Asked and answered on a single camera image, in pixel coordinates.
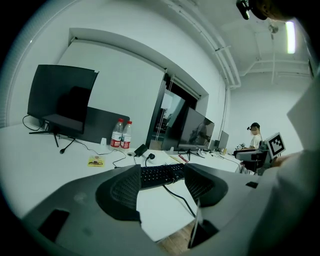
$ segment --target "wooden floor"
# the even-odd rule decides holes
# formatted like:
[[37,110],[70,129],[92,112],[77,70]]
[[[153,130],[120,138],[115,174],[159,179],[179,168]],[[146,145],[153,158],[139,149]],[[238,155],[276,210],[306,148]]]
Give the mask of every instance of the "wooden floor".
[[158,242],[157,245],[168,253],[168,255],[180,255],[183,252],[188,251],[188,243],[195,222],[195,220],[192,221],[183,229],[180,229],[176,233]]

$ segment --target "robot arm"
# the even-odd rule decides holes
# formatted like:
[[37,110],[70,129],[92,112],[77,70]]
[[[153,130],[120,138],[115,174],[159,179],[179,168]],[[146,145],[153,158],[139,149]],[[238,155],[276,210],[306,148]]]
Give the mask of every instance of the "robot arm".
[[273,160],[285,151],[285,144],[280,133],[260,141],[258,149],[237,150],[233,153],[236,159],[243,161],[244,166],[258,175],[272,166]]

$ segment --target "white t-shirt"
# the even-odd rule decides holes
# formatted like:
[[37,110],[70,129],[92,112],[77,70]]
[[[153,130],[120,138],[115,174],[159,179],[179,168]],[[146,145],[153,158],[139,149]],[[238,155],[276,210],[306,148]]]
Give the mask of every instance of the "white t-shirt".
[[251,140],[250,146],[253,146],[257,150],[259,148],[260,141],[261,141],[261,135],[260,134],[254,135]]

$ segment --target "snack package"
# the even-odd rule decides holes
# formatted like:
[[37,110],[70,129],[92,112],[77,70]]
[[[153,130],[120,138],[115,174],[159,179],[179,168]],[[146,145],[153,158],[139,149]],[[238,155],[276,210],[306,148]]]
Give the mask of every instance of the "snack package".
[[104,167],[105,166],[105,159],[99,155],[92,155],[89,157],[88,166],[89,167]]

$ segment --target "monitor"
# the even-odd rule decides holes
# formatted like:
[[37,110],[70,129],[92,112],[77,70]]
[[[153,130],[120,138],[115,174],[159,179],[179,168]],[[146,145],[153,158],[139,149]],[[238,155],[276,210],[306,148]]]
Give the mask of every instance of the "monitor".
[[98,71],[63,65],[38,65],[27,114],[57,133],[84,133],[90,94]]
[[198,113],[191,107],[188,108],[182,133],[179,148],[200,148],[207,149],[214,132],[215,124],[207,119],[202,114]]
[[226,149],[228,144],[229,134],[222,131],[220,136],[220,141],[218,145],[218,149]]

